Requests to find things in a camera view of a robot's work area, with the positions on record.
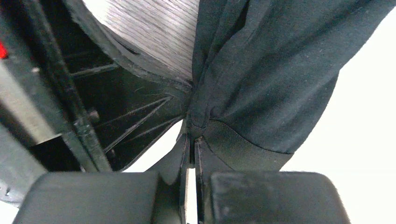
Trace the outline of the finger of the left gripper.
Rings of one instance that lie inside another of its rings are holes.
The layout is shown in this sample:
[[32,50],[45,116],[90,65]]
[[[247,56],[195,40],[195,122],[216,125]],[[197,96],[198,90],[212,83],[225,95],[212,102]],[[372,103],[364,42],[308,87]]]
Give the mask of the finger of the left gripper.
[[186,113],[189,94],[117,68],[74,78],[112,170],[135,162]]
[[139,49],[126,48],[115,38],[115,33],[105,28],[81,0],[64,0],[72,20],[114,62],[147,81],[165,84],[183,92],[190,92],[192,82],[166,68],[162,63]]

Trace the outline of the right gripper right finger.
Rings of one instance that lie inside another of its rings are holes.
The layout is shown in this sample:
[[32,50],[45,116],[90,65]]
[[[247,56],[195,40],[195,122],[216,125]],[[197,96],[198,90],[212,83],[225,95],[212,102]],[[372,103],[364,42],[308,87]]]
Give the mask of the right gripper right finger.
[[331,180],[315,172],[235,171],[194,143],[200,224],[348,224]]

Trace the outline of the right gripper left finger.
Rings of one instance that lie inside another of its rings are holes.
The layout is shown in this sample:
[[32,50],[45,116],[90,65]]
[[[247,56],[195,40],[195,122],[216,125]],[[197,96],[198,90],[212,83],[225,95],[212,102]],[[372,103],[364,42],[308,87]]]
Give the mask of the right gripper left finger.
[[190,141],[145,172],[57,172],[41,176],[26,195],[16,224],[184,224]]

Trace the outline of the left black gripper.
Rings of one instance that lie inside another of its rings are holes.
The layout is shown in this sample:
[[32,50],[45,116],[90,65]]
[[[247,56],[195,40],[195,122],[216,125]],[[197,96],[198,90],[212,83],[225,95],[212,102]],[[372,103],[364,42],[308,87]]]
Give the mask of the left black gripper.
[[73,80],[104,54],[64,2],[1,1],[0,45],[0,200],[19,207],[51,171],[111,171]]

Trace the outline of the plain black underwear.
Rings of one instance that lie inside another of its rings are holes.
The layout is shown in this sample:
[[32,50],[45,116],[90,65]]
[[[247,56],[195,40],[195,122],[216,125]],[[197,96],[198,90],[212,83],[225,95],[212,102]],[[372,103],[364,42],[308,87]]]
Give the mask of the plain black underwear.
[[195,167],[280,170],[393,0],[202,0],[188,127]]

